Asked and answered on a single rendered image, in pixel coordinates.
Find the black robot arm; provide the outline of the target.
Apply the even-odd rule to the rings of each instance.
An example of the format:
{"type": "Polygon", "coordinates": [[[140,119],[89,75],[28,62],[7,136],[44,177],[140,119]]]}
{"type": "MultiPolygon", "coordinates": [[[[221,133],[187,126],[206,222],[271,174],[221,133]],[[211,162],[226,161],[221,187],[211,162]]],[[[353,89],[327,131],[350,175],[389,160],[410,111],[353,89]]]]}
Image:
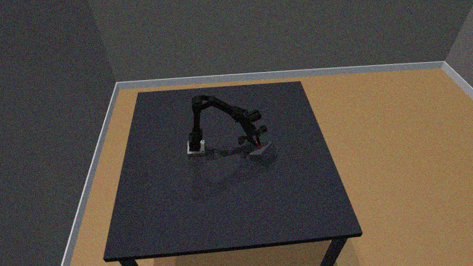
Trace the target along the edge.
{"type": "Polygon", "coordinates": [[[200,128],[200,113],[201,110],[204,110],[208,107],[214,106],[226,113],[228,113],[234,120],[235,123],[239,122],[242,128],[247,127],[251,124],[251,122],[255,122],[258,119],[261,119],[262,116],[259,110],[255,109],[248,113],[247,110],[242,109],[240,107],[231,106],[217,98],[215,96],[210,95],[197,95],[192,97],[192,110],[194,113],[193,119],[193,129],[192,132],[189,134],[189,151],[200,151],[201,147],[201,140],[203,135],[203,128],[200,128]],[[206,100],[208,102],[202,104],[202,100],[206,100]],[[245,116],[243,115],[245,114],[245,116]]]}

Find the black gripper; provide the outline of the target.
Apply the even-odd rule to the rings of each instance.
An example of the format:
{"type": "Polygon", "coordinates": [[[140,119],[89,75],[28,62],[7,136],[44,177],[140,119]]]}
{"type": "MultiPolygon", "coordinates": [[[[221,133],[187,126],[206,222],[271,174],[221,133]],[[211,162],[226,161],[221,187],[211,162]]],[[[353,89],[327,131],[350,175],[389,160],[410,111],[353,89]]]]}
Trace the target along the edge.
{"type": "Polygon", "coordinates": [[[254,136],[254,135],[256,136],[258,144],[261,145],[260,140],[259,140],[259,137],[261,136],[260,133],[263,134],[263,133],[267,132],[267,127],[265,125],[259,127],[259,130],[257,130],[257,131],[255,131],[252,124],[250,124],[247,127],[244,127],[243,129],[246,132],[247,136],[241,136],[241,137],[238,138],[238,143],[240,145],[243,144],[245,142],[245,140],[247,140],[248,142],[251,142],[252,144],[257,146],[256,142],[252,138],[252,136],[254,136]]]}

